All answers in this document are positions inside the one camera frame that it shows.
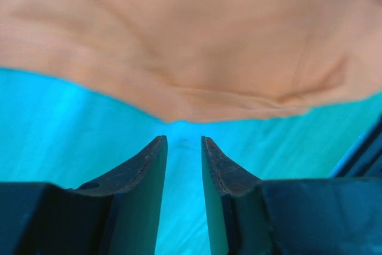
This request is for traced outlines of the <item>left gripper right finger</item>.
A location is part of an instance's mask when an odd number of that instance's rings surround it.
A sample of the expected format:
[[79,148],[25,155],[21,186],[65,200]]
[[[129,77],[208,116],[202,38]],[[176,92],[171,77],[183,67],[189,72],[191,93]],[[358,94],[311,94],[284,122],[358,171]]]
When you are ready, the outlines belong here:
[[381,180],[262,180],[201,138],[212,254],[380,254]]

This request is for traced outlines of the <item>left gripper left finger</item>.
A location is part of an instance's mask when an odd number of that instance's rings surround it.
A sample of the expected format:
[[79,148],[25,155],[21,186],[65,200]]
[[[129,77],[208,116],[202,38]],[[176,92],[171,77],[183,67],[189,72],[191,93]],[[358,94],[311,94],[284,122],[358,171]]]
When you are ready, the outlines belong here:
[[167,150],[158,136],[76,189],[1,183],[1,253],[153,254]]

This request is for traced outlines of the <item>orange t shirt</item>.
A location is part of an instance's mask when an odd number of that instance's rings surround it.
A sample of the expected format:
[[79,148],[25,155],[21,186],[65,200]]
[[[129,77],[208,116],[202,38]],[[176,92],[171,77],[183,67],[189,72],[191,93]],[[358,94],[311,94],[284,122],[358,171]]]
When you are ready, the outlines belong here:
[[1,0],[1,66],[166,122],[298,115],[381,90],[381,0]]

